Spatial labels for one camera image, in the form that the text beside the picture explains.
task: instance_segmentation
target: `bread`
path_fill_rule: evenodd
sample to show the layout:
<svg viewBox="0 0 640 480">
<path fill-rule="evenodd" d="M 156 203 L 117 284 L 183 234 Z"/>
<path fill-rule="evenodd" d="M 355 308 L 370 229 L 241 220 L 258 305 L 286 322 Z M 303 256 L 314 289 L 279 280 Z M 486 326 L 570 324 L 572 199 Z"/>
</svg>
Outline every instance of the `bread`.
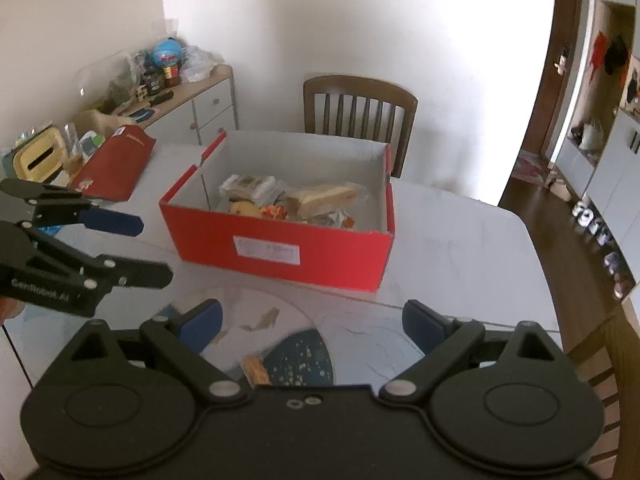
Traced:
<svg viewBox="0 0 640 480">
<path fill-rule="evenodd" d="M 247 355 L 242 359 L 242 370 L 252 388 L 261 384 L 271 384 L 267 369 L 258 356 Z"/>
<path fill-rule="evenodd" d="M 298 189 L 287 195 L 284 204 L 287 213 L 303 219 L 319 214 L 344 209 L 358 197 L 355 187 L 345 184 L 322 184 L 322 186 Z"/>
</svg>

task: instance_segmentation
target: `open cardboard box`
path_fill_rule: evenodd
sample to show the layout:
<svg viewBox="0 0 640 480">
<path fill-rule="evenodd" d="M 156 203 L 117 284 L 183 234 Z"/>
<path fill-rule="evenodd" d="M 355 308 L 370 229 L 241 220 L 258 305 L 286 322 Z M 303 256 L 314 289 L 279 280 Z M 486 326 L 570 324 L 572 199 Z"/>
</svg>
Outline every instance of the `open cardboard box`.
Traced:
<svg viewBox="0 0 640 480">
<path fill-rule="evenodd" d="M 162 197 L 183 260 L 270 278 L 377 290 L 394 240 L 386 144 L 282 132 L 222 132 Z M 232 174 L 271 175 L 292 187 L 354 182 L 368 198 L 348 212 L 355 230 L 224 212 L 218 188 Z"/>
</svg>

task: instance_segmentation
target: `doorway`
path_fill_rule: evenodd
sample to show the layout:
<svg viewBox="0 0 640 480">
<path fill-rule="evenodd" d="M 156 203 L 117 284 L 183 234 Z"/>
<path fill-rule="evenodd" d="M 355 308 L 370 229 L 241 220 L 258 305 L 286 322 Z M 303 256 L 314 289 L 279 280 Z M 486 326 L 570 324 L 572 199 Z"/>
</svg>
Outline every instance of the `doorway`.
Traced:
<svg viewBox="0 0 640 480">
<path fill-rule="evenodd" d="M 582 0 L 556 0 L 538 96 L 522 149 L 546 160 L 545 152 L 558 121 L 578 45 Z"/>
</svg>

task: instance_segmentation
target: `red folder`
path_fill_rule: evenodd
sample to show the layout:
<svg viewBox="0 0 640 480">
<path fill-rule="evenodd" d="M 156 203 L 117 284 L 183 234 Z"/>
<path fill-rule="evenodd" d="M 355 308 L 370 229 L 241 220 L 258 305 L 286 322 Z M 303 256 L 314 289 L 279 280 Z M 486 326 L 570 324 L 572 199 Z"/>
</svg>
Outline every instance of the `red folder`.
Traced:
<svg viewBox="0 0 640 480">
<path fill-rule="evenodd" d="M 69 187 L 88 198 L 126 202 L 155 144 L 139 126 L 124 126 L 104 141 Z"/>
</svg>

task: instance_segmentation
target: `door handle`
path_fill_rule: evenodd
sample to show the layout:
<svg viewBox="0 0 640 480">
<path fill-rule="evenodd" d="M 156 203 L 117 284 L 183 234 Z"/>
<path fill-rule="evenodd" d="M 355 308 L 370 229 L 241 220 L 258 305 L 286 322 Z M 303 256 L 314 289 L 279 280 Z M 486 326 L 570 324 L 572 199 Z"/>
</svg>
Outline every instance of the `door handle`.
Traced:
<svg viewBox="0 0 640 480">
<path fill-rule="evenodd" d="M 562 53 L 560 54 L 560 59 L 558 60 L 557 63 L 554 63 L 556 70 L 558 70 L 558 75 L 564 75 L 564 73 L 566 72 L 566 59 L 568 56 L 569 56 L 568 50 L 565 47 L 563 47 Z"/>
</svg>

